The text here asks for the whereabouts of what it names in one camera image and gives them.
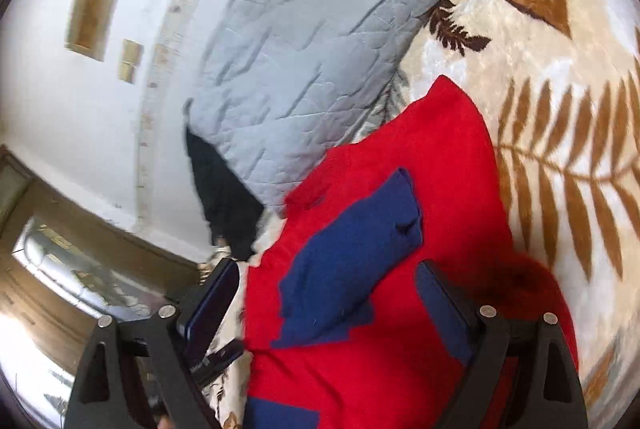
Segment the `red and blue knit sweater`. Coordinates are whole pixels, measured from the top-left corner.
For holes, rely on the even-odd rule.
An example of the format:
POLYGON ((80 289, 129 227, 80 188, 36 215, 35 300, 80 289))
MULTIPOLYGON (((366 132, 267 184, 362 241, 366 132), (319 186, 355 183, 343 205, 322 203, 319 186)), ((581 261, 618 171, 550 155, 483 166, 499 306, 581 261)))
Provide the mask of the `red and blue knit sweater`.
MULTIPOLYGON (((447 77, 364 140, 332 149, 288 194, 279 239, 247 274, 247 428, 438 428, 465 375, 416 290, 427 260, 506 319, 554 313, 553 275, 513 245, 484 119, 447 77)), ((480 428, 498 426, 506 363, 480 428)))

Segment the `black clothes pile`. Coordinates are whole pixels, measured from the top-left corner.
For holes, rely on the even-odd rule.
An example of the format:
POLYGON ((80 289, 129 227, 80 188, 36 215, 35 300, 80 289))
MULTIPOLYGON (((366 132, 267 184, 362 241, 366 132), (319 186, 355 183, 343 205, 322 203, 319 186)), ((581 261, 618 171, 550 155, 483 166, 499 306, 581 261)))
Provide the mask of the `black clothes pile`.
POLYGON ((221 239, 231 256, 247 261, 254 255, 253 243, 264 206, 250 193, 213 145, 186 127, 186 152, 194 186, 208 223, 210 241, 221 239))

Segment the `wooden glass-panel door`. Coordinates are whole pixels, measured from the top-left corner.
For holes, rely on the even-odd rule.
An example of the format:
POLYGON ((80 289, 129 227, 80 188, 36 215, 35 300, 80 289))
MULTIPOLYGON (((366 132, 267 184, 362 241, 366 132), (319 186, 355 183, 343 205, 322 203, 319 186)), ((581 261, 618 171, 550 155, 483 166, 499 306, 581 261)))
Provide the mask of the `wooden glass-panel door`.
POLYGON ((197 282, 194 262, 112 227, 3 148, 2 427, 62 427, 98 319, 145 319, 197 282))

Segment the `cream leaf-pattern fleece blanket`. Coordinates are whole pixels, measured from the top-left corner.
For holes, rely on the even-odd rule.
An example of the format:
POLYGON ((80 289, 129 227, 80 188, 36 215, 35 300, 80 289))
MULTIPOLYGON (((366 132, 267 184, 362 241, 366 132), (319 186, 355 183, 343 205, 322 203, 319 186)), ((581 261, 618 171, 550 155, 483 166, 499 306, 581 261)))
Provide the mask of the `cream leaf-pattern fleece blanket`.
MULTIPOLYGON (((360 127, 326 154, 439 77, 484 119, 514 248, 570 311, 588 427, 612 427, 639 386, 638 0, 439 0, 360 127)), ((264 206, 283 227, 286 197, 264 206)))

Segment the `grey quilted pillow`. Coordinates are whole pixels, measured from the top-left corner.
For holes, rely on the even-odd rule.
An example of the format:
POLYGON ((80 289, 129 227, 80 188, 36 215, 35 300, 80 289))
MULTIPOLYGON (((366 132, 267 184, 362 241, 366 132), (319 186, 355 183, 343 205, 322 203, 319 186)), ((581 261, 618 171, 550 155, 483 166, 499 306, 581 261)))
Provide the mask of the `grey quilted pillow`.
POLYGON ((439 0, 229 0, 189 112, 266 208, 348 141, 439 0))

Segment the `small beige wall socket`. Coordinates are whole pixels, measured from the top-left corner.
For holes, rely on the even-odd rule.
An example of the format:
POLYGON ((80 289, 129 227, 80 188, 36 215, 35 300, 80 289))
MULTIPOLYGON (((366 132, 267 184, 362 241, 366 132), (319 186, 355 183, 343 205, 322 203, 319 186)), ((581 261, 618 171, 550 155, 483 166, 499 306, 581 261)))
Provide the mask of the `small beige wall socket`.
POLYGON ((143 46, 130 39, 122 42, 122 58, 119 61, 117 76, 119 80, 132 84, 134 74, 140 65, 143 54, 143 46))

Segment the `large beige wall switch plate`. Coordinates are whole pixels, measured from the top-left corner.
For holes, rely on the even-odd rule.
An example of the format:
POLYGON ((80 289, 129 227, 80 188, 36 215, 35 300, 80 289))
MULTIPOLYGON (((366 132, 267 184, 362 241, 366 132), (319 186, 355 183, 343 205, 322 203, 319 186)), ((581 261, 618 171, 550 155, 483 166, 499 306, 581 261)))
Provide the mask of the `large beige wall switch plate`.
POLYGON ((74 0, 65 48, 104 61, 117 0, 74 0))

